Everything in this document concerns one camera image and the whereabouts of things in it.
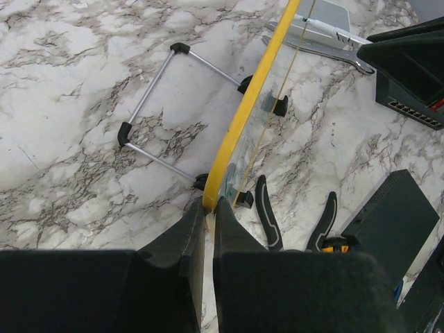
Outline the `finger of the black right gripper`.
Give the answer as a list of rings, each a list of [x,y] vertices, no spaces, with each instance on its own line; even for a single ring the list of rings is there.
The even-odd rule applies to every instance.
[[[368,37],[363,60],[422,104],[443,100],[443,18]]]

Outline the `yellow framed whiteboard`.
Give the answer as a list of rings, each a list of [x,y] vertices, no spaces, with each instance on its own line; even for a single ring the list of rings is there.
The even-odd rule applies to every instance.
[[[286,83],[299,54],[299,49],[284,45],[299,5],[299,1],[288,2],[221,142],[203,192],[207,214],[215,212],[221,197],[235,206],[240,193],[247,190],[263,137],[278,101],[285,98]]]

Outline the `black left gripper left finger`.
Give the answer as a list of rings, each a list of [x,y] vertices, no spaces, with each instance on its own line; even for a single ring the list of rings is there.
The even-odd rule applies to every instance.
[[[2,250],[2,332],[199,332],[205,211],[139,250]]]

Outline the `green whiteboard marker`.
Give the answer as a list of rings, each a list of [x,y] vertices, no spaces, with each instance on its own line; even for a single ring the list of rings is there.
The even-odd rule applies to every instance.
[[[372,44],[370,40],[359,37],[358,35],[352,34],[351,32],[332,26],[320,20],[303,17],[301,15],[295,15],[294,18],[298,21],[302,21],[305,22],[306,24],[309,24],[310,26],[312,26],[315,29],[318,29],[322,33],[327,34],[330,37],[340,41],[341,43],[351,46],[355,49],[359,49],[360,47],[366,44]]]

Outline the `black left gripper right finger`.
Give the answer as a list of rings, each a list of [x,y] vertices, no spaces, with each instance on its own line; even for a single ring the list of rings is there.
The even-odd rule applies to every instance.
[[[271,252],[218,201],[213,281],[220,332],[404,332],[382,267],[361,253]]]

